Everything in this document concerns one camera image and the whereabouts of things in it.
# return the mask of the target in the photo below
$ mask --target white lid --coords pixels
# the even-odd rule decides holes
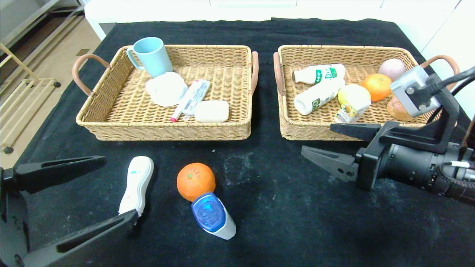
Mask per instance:
[[[332,68],[336,70],[336,77],[337,78],[345,78],[346,68],[343,64],[332,64]]]
[[[165,72],[145,84],[152,102],[164,107],[178,104],[187,89],[185,80],[175,72]]]

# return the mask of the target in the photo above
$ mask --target black tablecloth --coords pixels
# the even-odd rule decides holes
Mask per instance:
[[[100,222],[118,211],[127,166],[151,157],[156,172],[146,208],[132,234],[91,266],[475,266],[475,209],[392,180],[373,192],[329,175],[300,155],[302,144],[353,153],[362,142],[292,142],[279,132],[272,54],[283,44],[367,45],[408,49],[423,57],[394,24],[373,19],[264,22],[192,21],[118,24],[95,54],[110,61],[117,49],[146,36],[166,44],[247,45],[259,52],[252,134],[236,142],[102,142],[75,123],[86,96],[70,84],[19,163],[87,155],[105,167],[28,195],[31,246]],[[80,72],[94,87],[104,67]],[[201,230],[176,175],[191,162],[210,166],[216,195],[237,225],[226,241]]]

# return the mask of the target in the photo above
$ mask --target white plastic bottle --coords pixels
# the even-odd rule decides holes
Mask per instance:
[[[294,98],[294,106],[302,115],[309,115],[315,109],[336,97],[338,90],[345,86],[342,78],[318,83]]]
[[[296,70],[292,73],[292,79],[296,83],[306,83],[315,85],[323,80],[344,78],[345,66],[343,64],[327,64],[309,66],[302,70]]]

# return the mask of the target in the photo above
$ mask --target mug handle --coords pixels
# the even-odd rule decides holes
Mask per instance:
[[[133,51],[133,47],[132,46],[129,46],[127,48],[127,56],[129,57],[130,59],[130,62],[132,62],[132,65],[134,67],[136,67],[137,69],[139,70],[145,70],[145,67],[144,66],[140,66],[137,61],[135,60],[135,58],[133,58],[133,55],[132,55],[132,51]]]

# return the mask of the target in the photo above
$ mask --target brown leather handle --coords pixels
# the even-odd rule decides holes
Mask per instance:
[[[254,93],[257,86],[257,78],[259,78],[259,55],[256,51],[252,52],[252,77],[250,95]]]
[[[277,90],[279,91],[280,95],[285,95],[285,85],[282,79],[283,69],[280,65],[280,57],[279,52],[274,53],[274,75],[275,75],[275,83],[277,84]]]
[[[457,62],[455,62],[455,60],[449,56],[446,56],[446,55],[438,55],[438,56],[435,56],[431,59],[429,59],[428,61],[422,63],[420,66],[423,67],[423,68],[426,68],[427,66],[429,66],[432,62],[438,60],[438,59],[443,59],[445,61],[447,61],[447,63],[452,67],[452,70],[454,71],[454,75],[457,75],[460,73],[460,68],[458,67],[458,64]],[[454,86],[456,85],[457,83],[452,83],[452,84],[449,84],[447,86],[447,89],[448,90],[452,90],[452,88],[454,88]]]
[[[79,68],[82,66],[82,64],[88,59],[88,58],[93,58],[97,61],[99,61],[99,63],[101,63],[104,67],[106,68],[110,68],[111,65],[109,63],[107,63],[105,60],[103,60],[102,58],[100,58],[99,56],[96,56],[94,54],[84,54],[82,56],[80,56],[76,62],[74,62],[74,65],[73,65],[73,71],[72,71],[72,74],[73,74],[73,80],[74,82],[77,84],[77,86],[79,88],[81,88],[81,90],[83,90],[83,92],[87,95],[87,96],[92,96],[94,94],[94,92],[92,92],[89,88],[87,88],[87,86],[83,83],[83,81],[81,81],[81,79],[79,78]]]

